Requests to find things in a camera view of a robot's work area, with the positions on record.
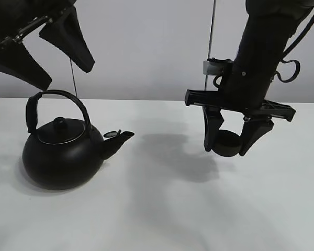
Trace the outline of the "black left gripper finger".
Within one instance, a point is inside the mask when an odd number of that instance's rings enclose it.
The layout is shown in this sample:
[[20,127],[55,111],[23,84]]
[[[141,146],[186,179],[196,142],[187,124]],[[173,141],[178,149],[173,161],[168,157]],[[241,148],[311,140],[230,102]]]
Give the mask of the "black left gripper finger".
[[62,10],[41,29],[39,37],[61,50],[85,73],[92,70],[95,60],[81,32],[75,6]]
[[50,75],[34,60],[22,43],[10,43],[0,50],[0,72],[40,89],[47,90]]

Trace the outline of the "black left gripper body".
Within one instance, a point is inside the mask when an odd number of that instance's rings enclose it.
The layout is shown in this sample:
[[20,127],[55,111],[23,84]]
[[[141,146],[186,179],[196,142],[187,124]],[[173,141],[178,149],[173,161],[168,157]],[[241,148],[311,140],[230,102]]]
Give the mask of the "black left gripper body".
[[34,19],[43,16],[57,18],[75,1],[0,1],[0,42],[18,35]]

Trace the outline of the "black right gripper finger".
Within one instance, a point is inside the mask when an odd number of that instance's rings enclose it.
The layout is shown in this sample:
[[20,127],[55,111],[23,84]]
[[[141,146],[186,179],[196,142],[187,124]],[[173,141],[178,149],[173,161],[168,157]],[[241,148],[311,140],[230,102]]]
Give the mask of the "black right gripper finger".
[[241,132],[242,146],[239,152],[240,156],[244,156],[252,145],[273,129],[274,122],[271,117],[250,118],[244,121]]
[[203,114],[205,123],[204,148],[206,152],[210,152],[219,129],[224,122],[224,118],[221,114],[221,110],[216,110],[212,107],[203,107]]

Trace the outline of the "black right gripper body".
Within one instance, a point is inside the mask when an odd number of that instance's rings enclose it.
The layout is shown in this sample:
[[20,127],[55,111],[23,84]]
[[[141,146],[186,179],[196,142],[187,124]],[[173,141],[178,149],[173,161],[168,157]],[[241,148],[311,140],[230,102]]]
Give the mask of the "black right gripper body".
[[289,105],[266,100],[255,89],[241,87],[235,94],[228,94],[226,83],[232,73],[231,59],[207,59],[203,63],[203,73],[213,76],[217,90],[187,90],[185,104],[213,109],[235,111],[244,114],[249,120],[254,118],[281,118],[291,122],[296,110]]

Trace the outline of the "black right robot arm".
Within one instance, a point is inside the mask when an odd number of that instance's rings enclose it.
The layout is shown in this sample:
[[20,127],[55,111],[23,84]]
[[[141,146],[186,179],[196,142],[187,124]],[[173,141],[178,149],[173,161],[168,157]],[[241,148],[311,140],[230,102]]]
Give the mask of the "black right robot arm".
[[187,106],[203,110],[204,149],[223,157],[244,156],[270,132],[274,118],[292,121],[295,110],[266,100],[277,67],[314,24],[314,1],[246,1],[248,20],[234,60],[208,57],[205,76],[215,90],[188,90]]

